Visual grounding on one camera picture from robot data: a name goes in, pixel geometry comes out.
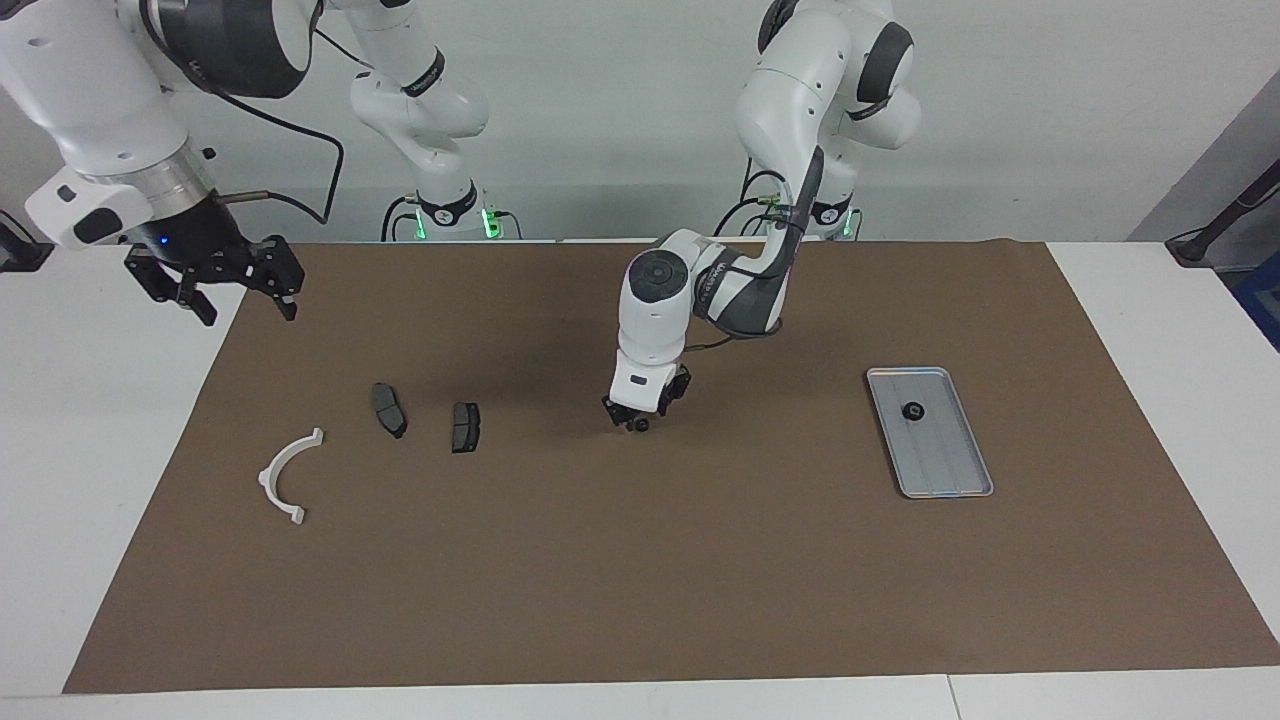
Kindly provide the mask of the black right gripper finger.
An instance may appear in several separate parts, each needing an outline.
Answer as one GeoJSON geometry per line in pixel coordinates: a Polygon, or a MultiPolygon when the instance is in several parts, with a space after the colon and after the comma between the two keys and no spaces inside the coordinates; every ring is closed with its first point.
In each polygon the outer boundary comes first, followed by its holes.
{"type": "Polygon", "coordinates": [[[297,316],[294,296],[302,290],[305,269],[283,237],[266,238],[268,290],[287,322],[297,316]]]}
{"type": "Polygon", "coordinates": [[[218,310],[198,287],[198,282],[180,281],[175,291],[175,302],[193,313],[205,327],[212,327],[218,320],[218,310]]]}

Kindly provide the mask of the grey metal tray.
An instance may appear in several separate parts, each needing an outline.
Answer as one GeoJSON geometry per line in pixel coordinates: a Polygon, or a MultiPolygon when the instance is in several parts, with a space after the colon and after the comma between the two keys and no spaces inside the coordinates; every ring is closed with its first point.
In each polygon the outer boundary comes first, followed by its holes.
{"type": "Polygon", "coordinates": [[[995,492],[954,379],[942,366],[873,366],[867,386],[900,493],[906,498],[978,498],[995,492]],[[908,402],[927,415],[909,421],[908,402]]]}

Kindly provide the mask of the brown table mat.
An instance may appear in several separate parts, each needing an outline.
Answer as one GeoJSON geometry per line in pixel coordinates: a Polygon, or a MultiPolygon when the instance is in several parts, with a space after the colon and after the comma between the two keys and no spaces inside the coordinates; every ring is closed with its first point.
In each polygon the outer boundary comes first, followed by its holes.
{"type": "Polygon", "coordinates": [[[808,243],[781,333],[628,433],[635,252],[300,249],[300,315],[241,304],[65,692],[1280,665],[1047,247],[808,243]],[[900,493],[873,366],[950,373],[991,496],[900,493]],[[315,427],[294,525],[257,474],[315,427]]]}

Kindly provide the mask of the long curved grey brake pad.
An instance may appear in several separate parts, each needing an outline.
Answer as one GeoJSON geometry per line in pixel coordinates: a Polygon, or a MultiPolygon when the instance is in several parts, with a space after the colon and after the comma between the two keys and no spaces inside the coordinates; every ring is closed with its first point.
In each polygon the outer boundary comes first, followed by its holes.
{"type": "Polygon", "coordinates": [[[396,388],[387,383],[375,383],[371,388],[371,405],[380,427],[393,438],[401,439],[408,428],[408,418],[401,406],[396,388]]]}

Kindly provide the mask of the black table clamp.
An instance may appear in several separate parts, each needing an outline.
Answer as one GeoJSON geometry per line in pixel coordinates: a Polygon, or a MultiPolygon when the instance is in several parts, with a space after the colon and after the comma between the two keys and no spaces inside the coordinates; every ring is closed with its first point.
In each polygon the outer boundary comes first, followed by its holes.
{"type": "Polygon", "coordinates": [[[55,249],[40,241],[15,217],[0,208],[0,274],[37,272],[55,249]]]}

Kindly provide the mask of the black angled stand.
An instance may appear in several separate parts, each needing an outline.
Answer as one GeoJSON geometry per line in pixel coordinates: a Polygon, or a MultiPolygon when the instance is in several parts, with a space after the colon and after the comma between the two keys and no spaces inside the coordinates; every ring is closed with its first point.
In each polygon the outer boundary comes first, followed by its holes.
{"type": "Polygon", "coordinates": [[[1276,193],[1280,193],[1280,158],[1276,158],[1211,222],[1166,240],[1165,247],[1183,266],[1194,266],[1229,228],[1262,208],[1276,193]]]}

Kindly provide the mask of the blue object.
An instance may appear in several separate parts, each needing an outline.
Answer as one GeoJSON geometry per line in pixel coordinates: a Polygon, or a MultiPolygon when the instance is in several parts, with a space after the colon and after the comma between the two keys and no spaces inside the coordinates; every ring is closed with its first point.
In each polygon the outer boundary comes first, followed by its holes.
{"type": "Polygon", "coordinates": [[[1280,354],[1280,251],[1248,272],[1230,292],[1260,333],[1280,354]]]}

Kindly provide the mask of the white semicircular plastic bracket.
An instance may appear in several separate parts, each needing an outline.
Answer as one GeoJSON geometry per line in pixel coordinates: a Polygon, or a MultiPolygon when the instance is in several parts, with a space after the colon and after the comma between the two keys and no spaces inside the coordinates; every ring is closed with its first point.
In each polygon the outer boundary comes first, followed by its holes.
{"type": "Polygon", "coordinates": [[[316,448],[323,445],[325,439],[325,430],[320,427],[312,428],[311,433],[294,439],[280,448],[268,462],[268,465],[257,474],[257,483],[268,502],[280,512],[284,512],[291,523],[294,525],[302,525],[306,519],[306,509],[297,505],[287,502],[279,493],[279,480],[285,466],[298,455],[311,448],[316,448]]]}

